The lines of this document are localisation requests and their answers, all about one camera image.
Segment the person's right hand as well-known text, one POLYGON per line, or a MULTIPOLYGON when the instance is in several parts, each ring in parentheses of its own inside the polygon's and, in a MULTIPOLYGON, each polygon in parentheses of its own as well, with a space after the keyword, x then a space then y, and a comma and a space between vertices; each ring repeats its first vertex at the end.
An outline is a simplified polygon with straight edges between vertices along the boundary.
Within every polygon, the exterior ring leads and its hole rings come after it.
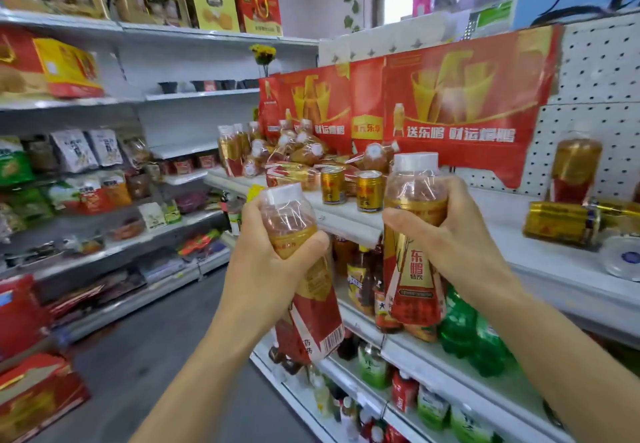
POLYGON ((447 191, 447 217, 438 226, 447 232, 447 241, 415 242, 461 297, 488 317, 521 297, 524 289, 491 237, 465 182, 444 176, 435 183, 447 191))

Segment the person's left hand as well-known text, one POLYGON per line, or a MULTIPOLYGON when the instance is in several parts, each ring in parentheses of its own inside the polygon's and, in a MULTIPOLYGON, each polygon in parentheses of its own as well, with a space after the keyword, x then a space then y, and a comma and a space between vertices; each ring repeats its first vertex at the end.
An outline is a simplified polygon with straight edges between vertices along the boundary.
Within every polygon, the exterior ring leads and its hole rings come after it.
POLYGON ((214 318, 245 335, 263 336, 284 315, 303 278, 285 278, 262 220, 262 199, 244 205, 243 225, 227 266, 214 318))

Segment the amber drink bottle red label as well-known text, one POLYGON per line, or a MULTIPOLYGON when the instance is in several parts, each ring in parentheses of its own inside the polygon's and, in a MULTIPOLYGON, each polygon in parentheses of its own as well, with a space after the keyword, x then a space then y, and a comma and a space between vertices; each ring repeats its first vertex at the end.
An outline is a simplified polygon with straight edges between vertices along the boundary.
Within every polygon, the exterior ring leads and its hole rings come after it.
MULTIPOLYGON (((275 253, 284 260, 302 254, 319 229, 316 214, 299 183, 270 187, 260 194, 260 213, 275 253)), ((276 323, 280 349, 295 362, 314 364, 331 355, 343 342, 342 322, 333 271, 326 250, 303 255, 311 260, 296 280, 296 291, 276 323)))
MULTIPOLYGON (((438 154, 399 153, 387 179, 386 209, 411 212, 440 226, 448 196, 440 180, 438 154)), ((383 276, 388 313, 404 326, 434 328, 445 317, 446 296, 439 272, 417 241, 385 223, 383 276)))
POLYGON ((557 144, 545 201, 583 204, 595 183, 603 149, 590 131, 567 131, 557 144))

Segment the person's right forearm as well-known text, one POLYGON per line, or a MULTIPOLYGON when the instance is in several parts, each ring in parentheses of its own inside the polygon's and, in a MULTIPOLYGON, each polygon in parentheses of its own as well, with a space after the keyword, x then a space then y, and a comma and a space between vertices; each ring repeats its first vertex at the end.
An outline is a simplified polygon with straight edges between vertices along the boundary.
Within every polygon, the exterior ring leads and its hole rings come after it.
POLYGON ((463 297, 489 321, 577 443, 640 443, 640 378, 508 278, 463 297))

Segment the person's left forearm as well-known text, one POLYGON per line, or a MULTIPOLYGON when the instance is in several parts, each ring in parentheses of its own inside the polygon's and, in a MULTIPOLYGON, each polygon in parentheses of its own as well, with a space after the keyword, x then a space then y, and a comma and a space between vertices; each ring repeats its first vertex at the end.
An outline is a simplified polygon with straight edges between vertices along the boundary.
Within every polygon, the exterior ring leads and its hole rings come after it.
POLYGON ((129 443, 205 443, 232 382, 285 309, 285 303, 220 303, 196 350, 129 443))

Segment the gold drink can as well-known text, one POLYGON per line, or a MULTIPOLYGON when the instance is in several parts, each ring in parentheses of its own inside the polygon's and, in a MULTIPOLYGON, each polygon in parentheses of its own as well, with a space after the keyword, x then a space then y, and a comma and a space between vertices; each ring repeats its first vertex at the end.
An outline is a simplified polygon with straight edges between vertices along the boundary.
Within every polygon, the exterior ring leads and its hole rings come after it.
POLYGON ((327 165, 321 169, 321 191, 323 204, 346 203, 346 179, 343 167, 327 165))
POLYGON ((356 203, 358 211, 377 213, 384 208, 385 175, 376 170, 360 171, 356 177, 356 203))

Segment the row of dark tea bottles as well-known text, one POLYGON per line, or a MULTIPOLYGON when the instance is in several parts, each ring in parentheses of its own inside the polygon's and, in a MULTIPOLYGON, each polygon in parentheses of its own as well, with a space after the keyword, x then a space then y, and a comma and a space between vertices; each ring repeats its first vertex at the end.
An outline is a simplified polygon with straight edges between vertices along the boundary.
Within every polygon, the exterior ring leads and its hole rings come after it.
POLYGON ((403 325, 390 315, 385 301, 382 237, 374 248, 339 236, 332 236, 332 241, 334 266, 337 274, 346 280, 351 305, 372 318, 382 334, 401 332, 403 325))

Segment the group of green soda bottles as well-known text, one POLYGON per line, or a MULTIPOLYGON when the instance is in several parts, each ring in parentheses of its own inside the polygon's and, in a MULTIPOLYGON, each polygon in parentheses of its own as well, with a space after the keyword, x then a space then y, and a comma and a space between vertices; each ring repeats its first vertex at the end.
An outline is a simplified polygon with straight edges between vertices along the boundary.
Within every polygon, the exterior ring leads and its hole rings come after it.
POLYGON ((516 362, 493 326, 447 285, 446 313, 438 337, 446 353, 465 359, 484 378, 512 371, 516 362))

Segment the narrow red banner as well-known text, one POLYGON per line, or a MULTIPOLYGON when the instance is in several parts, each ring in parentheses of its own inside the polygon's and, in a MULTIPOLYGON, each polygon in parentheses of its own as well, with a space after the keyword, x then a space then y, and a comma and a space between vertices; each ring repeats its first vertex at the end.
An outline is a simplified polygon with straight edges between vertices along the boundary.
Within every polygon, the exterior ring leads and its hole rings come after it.
POLYGON ((385 65, 385 57, 350 64, 351 140, 356 153, 383 140, 385 65))

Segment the row of mixed drink bottles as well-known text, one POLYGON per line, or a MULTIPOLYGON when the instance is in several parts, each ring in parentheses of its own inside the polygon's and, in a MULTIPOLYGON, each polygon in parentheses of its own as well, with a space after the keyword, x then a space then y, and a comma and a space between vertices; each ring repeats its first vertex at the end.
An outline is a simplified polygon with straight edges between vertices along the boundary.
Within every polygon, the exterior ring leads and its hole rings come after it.
POLYGON ((468 410, 450 404, 346 330, 318 365, 284 355, 269 334, 252 361, 321 443, 507 443, 468 410))

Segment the yellow artificial flowers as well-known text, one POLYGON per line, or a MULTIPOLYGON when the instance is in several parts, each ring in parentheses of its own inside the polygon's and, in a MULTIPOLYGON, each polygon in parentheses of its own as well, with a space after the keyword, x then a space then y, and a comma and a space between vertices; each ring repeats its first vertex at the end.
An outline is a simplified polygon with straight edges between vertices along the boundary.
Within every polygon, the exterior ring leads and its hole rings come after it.
POLYGON ((265 44, 253 44, 250 46, 250 51, 253 54, 253 58, 256 64, 262 68, 265 77, 269 76, 269 65, 276 58, 275 47, 265 44))

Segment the clear round lidded container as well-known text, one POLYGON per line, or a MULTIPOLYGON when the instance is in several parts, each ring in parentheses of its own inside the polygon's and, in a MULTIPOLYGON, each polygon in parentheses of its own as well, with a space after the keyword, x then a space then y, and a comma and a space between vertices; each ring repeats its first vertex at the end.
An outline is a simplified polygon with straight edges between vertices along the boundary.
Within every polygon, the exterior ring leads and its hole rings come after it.
POLYGON ((598 251, 603 269, 610 275, 640 283, 640 236, 612 236, 598 251))

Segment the white pegboard panel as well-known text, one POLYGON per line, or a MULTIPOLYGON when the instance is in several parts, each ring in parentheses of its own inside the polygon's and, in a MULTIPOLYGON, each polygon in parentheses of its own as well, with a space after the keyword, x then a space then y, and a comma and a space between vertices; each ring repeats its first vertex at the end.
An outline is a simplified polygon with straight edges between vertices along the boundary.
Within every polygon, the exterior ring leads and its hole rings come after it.
POLYGON ((576 129, 604 147, 591 194, 632 199, 640 183, 640 12, 568 24, 561 58, 557 93, 540 108, 520 185, 454 169, 470 187, 544 197, 557 143, 576 129))

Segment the white snack shelf unit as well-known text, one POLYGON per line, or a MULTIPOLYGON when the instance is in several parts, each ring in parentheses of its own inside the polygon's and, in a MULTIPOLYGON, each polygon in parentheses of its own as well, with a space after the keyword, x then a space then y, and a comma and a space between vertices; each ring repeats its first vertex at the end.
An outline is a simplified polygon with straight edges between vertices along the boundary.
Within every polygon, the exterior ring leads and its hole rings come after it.
MULTIPOLYGON (((252 119, 259 104, 259 89, 196 92, 192 80, 257 79, 263 75, 250 46, 276 48, 269 73, 313 68, 319 40, 251 34, 207 32, 192 28, 141 25, 88 18, 0 10, 0 25, 26 25, 27 29, 92 52, 98 62, 105 98, 9 99, 0 101, 0 135, 23 136, 50 131, 105 126, 131 127, 142 133, 148 149, 158 157, 181 156, 218 146, 218 125, 252 119), (161 94, 160 82, 176 82, 178 92, 161 94)), ((186 229, 211 220, 223 228, 222 212, 187 215, 179 224, 152 230, 131 241, 118 241, 105 250, 64 261, 35 275, 42 287, 57 278, 115 269, 116 261, 134 253, 150 252, 161 241, 175 240, 186 229)), ((181 289, 228 264, 224 247, 180 273, 108 304, 87 317, 56 329, 60 343, 84 339, 156 300, 181 289)))

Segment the red beige gift box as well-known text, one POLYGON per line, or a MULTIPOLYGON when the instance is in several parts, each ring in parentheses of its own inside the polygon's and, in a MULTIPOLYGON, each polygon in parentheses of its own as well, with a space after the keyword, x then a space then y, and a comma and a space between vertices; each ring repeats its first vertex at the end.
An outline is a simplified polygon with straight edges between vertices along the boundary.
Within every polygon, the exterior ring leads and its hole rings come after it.
POLYGON ((18 26, 0 26, 0 103, 51 98, 34 40, 18 26))

